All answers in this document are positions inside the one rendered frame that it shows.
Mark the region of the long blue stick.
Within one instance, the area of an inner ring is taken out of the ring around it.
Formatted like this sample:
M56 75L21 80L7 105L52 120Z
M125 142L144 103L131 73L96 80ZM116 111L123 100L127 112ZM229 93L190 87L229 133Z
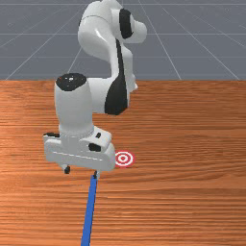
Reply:
M90 246L94 206L95 206L95 201L96 201L97 182L98 180L94 179L92 175L90 177L90 186L88 190L86 213L85 213L85 223L83 226L83 234L81 237L81 246Z

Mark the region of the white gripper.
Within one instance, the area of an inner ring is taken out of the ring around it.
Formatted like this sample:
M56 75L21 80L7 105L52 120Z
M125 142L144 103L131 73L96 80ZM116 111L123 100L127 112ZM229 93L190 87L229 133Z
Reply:
M111 133L98 127L87 137L67 136L55 133L43 135L46 159L57 163L64 174L75 165L94 169L93 178L100 178L100 171L112 171L115 167L115 149Z

